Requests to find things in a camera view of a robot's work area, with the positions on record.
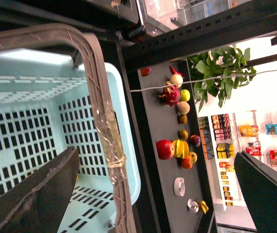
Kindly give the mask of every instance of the display shelf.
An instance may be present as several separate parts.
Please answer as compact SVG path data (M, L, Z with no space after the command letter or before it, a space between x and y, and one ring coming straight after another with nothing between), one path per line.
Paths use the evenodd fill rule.
M210 125L210 129L211 129L211 136L212 136L212 147L214 149L214 154L215 154L215 163L216 163L216 167L217 167L217 178L218 178L218 181L219 181L219 186L220 186L220 197L221 197L221 204L223 205L223 208L224 210L227 210L227 206L226 206L226 200L225 200L225 194L223 192L223 184L222 184L222 179L221 179L221 176L220 176L220 167L219 167L219 162L220 160L218 159L218 156L217 156L217 151L216 151L216 148L217 148L217 143L215 141L215 136L214 136L214 131L212 130L213 129L213 126L212 126L212 121L209 120L209 125Z

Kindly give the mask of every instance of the shopping basket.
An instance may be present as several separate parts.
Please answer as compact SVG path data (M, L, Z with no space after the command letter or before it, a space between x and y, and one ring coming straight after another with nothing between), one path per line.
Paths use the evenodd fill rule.
M70 56L15 49L55 44L55 41L78 47L87 72L84 66L74 68ZM91 47L93 54L83 52L83 46ZM98 41L69 26L52 24L0 33L0 50L8 49L13 50L0 52L0 196L74 146L80 155L79 176L58 232L108 232L115 219L118 232L135 230L132 212L129 207L122 207L125 203L129 205L130 200L135 203L140 192L122 80L114 66L96 62L101 53L97 51ZM122 144L114 142L117 136L113 123L107 124L111 129L98 123L107 120L106 117L113 120L111 113L105 112L106 105L110 108L109 95L103 90L103 87L107 89L107 81L94 80L93 74L103 70L107 72L112 114L117 119ZM101 137L113 146L102 145ZM114 143L123 148L127 173L122 169L122 157L115 156L118 145ZM112 153L113 159L106 160L107 153Z

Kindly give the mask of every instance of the basket handle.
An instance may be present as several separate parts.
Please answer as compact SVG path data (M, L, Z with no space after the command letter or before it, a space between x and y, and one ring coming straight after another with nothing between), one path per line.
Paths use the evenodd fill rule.
M112 107L104 58L94 34L65 24L46 24L0 32L0 51L67 44L81 54L88 82L95 126L101 137L109 176L114 185L118 233L135 233L125 155Z

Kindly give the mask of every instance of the potted plant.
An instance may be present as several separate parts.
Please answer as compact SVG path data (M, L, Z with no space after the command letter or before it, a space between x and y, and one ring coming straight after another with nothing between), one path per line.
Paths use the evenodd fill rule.
M233 89L246 86L253 80L256 70L247 66L250 48L244 53L235 46L222 47L199 55L188 57L191 80L201 80L194 84L194 98L200 102L199 111L208 101L208 94L218 96L221 108L229 100Z

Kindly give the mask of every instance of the green leaf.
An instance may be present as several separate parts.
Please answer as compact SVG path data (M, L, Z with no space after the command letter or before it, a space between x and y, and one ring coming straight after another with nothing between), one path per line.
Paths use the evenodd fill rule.
M233 88L236 89L240 84L240 77L235 77Z
M224 90L225 86L226 86L226 83L224 81L222 81L221 84L220 84L221 89Z
M233 80L231 80L231 82L226 83L225 90L226 90L226 95L228 99L230 99L231 97L232 89L233 89Z
M218 95L219 89L217 87L212 86L209 90L207 90L212 96L216 97Z
M201 111L201 109L202 109L204 103L205 103L205 102L207 103L207 98L208 98L208 97L207 97L207 92L205 91L205 92L202 94L202 100L201 100L200 105L199 105L199 107L198 107L198 111L199 111L199 112Z
M200 58L199 55L198 55L198 56L192 57L192 59L193 59L193 61L194 61L195 63L198 63L199 61L201 61L201 58Z
M202 87L202 82L196 82L193 86L193 92L196 94Z
M212 60L214 62L216 62L218 60L218 58L220 57L220 55L218 53L216 53L216 50L212 50L211 55L212 55Z
M236 48L236 50L240 53L239 56L242 56L242 55L243 55L242 50L240 50L239 48Z
M244 58L245 58L245 61L250 60L250 48L245 49Z
M225 68L224 74L222 76L228 76L228 67Z
M234 55L235 54L235 49L232 48L231 46L224 46L224 47L222 47L222 50L224 52L227 52L228 55Z
M224 91L220 91L219 92L218 99L219 99L218 106L221 108L223 106L223 104L224 104L224 101L225 101L225 93L224 93Z
M251 67L250 68L250 73L249 74L256 74L257 71L254 69L254 67ZM254 76L249 76L249 80L252 81L254 79L255 75Z
M202 82L202 89L203 89L203 90L208 90L208 89L210 89L213 83L214 83L213 80L203 81L203 82Z
M205 75L212 74L211 67L205 65L203 61L199 61L195 68L202 74L205 74Z
M217 49L216 50L216 53L218 53L220 56L223 56L224 55L224 52L222 49Z
M207 57L207 59L206 59L206 64L208 65L208 66L210 66L211 65L211 58L208 56Z
M244 58L244 57L242 57L242 58L241 58L241 63L242 63L244 66L246 66L246 65L247 65L246 60L245 60L245 58Z

